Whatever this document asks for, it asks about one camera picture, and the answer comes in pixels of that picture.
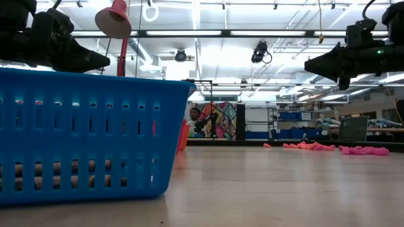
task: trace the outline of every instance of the colorful mural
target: colorful mural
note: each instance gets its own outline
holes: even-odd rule
[[[219,138],[226,138],[228,140],[235,140],[235,127],[237,120],[237,104],[233,103],[191,103],[189,102],[186,109],[186,114],[189,114],[189,110],[193,107],[198,108],[201,111],[199,119],[205,119],[211,111],[218,114],[216,120],[216,135]],[[208,121],[204,131],[205,137],[210,137],[211,121]]]

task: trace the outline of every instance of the orange object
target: orange object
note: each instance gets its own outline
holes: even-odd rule
[[[187,146],[188,131],[189,131],[189,124],[187,124],[186,121],[183,120],[182,126],[181,126],[181,132],[179,135],[177,152],[183,151],[185,149],[185,147]]]

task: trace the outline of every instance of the cable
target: cable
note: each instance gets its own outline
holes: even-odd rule
[[[57,0],[55,2],[55,5],[53,5],[53,9],[56,9],[60,5],[61,2],[62,2],[62,0]]]
[[[140,28],[141,28],[141,16],[142,16],[142,12],[143,12],[143,0],[141,0],[141,3],[140,3],[139,30],[140,30]],[[136,67],[135,67],[135,69],[138,68],[139,44],[140,44],[140,38],[138,37],[138,47],[136,48]],[[135,71],[134,77],[135,77],[135,78],[138,77],[138,70]]]
[[[369,3],[365,6],[364,10],[362,11],[362,17],[365,20],[368,20],[369,18],[366,16],[366,10],[368,9],[369,6],[371,6],[372,3],[374,3],[375,0],[370,0]]]
[[[320,12],[320,35],[323,35],[323,13],[321,12],[321,3],[320,0],[318,0],[318,8]]]
[[[109,50],[109,45],[111,44],[111,38],[109,38],[109,42],[108,42],[108,47],[107,47],[107,51],[105,53],[105,56],[107,57],[108,55],[108,50]],[[102,66],[102,70],[101,70],[101,75],[104,73],[104,67]]]

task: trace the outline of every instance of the person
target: person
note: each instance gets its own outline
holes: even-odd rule
[[[194,107],[189,111],[189,116],[190,116],[191,120],[187,121],[187,124],[189,124],[188,136],[194,137],[195,123],[198,121],[199,117],[201,116],[201,111],[198,108]]]

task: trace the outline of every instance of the black device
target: black device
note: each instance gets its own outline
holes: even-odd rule
[[[216,120],[218,117],[219,115],[217,113],[211,113],[209,114],[209,116],[207,116],[207,118],[195,122],[194,132],[201,134],[203,137],[205,137],[205,132],[202,131],[202,129],[210,120],[211,121],[210,137],[216,138]]]
[[[370,1],[362,12],[363,20],[347,26],[345,47],[341,43],[330,52],[304,63],[304,70],[338,82],[346,90],[350,78],[359,74],[404,71],[404,2],[392,4],[382,16],[388,28],[389,43],[374,40],[372,31],[377,22],[366,16]]]
[[[187,60],[187,55],[185,54],[185,50],[178,50],[177,51],[177,53],[176,53],[176,55],[175,55],[175,57],[174,57],[174,59],[177,61],[177,62],[184,62],[184,61],[186,61]]]
[[[264,61],[264,57],[266,54],[271,56],[272,61],[272,55],[268,52],[268,45],[266,44],[266,41],[259,41],[257,47],[254,49],[254,52],[252,53],[251,62],[252,63],[263,62],[265,64],[269,64],[271,61],[269,62]]]
[[[56,10],[60,2],[47,12],[35,13],[35,0],[0,0],[0,60],[72,73],[109,66],[108,57],[82,47],[72,37],[70,18]],[[29,13],[31,28],[27,28]]]

